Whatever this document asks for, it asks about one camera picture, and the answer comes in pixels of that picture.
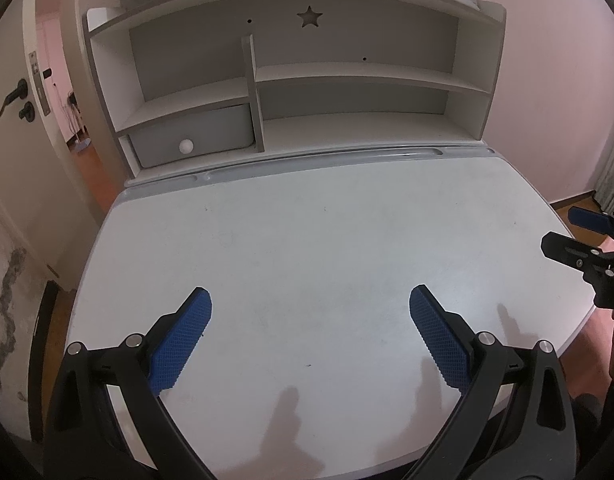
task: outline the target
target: door handle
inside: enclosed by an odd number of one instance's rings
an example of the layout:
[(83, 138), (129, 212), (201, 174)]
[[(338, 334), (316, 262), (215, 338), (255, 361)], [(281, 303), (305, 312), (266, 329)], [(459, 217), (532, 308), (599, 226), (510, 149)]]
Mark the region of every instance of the door handle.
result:
[(27, 101), (23, 108), (18, 112), (18, 117), (26, 119), (28, 123), (34, 122), (36, 118), (36, 109), (31, 101)]
[(18, 81), (18, 86), (16, 86), (16, 89), (10, 94), (8, 94), (7, 97), (5, 97), (5, 101), (2, 103), (2, 108), (0, 109), (0, 118), (2, 117), (2, 112), (5, 111), (5, 107), (9, 106), (12, 102), (14, 102), (18, 98), (25, 99), (28, 95), (29, 95), (29, 87), (27, 86), (26, 79), (23, 78), (20, 81)]

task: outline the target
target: door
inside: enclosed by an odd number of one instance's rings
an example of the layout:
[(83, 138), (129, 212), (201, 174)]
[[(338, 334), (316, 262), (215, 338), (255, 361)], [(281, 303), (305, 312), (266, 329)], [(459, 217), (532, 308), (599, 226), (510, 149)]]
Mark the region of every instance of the door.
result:
[[(103, 213), (53, 112), (43, 111), (31, 63), (36, 50), (36, 0), (13, 0), (0, 20), (0, 109), (21, 79), (28, 94), (0, 117), (0, 219), (48, 277), (70, 290), (78, 286)], [(19, 116), (24, 107), (33, 107), (30, 122)]]

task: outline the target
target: star cutout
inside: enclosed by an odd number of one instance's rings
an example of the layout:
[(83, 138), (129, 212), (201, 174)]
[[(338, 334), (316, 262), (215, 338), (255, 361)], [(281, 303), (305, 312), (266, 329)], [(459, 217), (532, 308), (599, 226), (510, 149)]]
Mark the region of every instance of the star cutout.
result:
[(311, 6), (309, 6), (305, 12), (299, 12), (298, 16), (302, 18), (303, 27), (307, 27), (307, 25), (318, 27), (318, 18), (322, 16), (322, 12), (314, 12)]

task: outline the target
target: blue gripper pad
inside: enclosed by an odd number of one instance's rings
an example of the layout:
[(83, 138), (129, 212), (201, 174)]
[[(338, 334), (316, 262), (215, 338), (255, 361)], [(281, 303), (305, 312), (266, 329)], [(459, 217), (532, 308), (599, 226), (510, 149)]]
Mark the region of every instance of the blue gripper pad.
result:
[(612, 221), (609, 216), (603, 213), (572, 207), (569, 209), (567, 217), (573, 225), (589, 229), (601, 235), (613, 236)]
[(186, 309), (151, 355), (149, 388), (155, 396), (176, 384), (212, 318), (212, 298), (203, 288), (197, 288), (185, 304)]
[(461, 394), (465, 394), (471, 384), (471, 357), (465, 345), (449, 326), (446, 316), (459, 318), (468, 328), (464, 320), (457, 314), (446, 313), (424, 285), (418, 285), (411, 291), (409, 311), (444, 382), (447, 386), (457, 388)]

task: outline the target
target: desk surface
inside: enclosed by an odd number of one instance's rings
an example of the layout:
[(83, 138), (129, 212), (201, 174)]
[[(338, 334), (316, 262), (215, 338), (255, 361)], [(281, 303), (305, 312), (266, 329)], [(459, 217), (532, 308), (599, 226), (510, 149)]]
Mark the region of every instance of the desk surface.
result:
[[(458, 393), (408, 314), (426, 284), (476, 331), (560, 352), (592, 307), (540, 240), (567, 231), (504, 160), (271, 174), (113, 208), (69, 341), (116, 346), (195, 286), (213, 317), (162, 399), (221, 480), (357, 479), (420, 455)], [(134, 452), (126, 409), (114, 405)]]

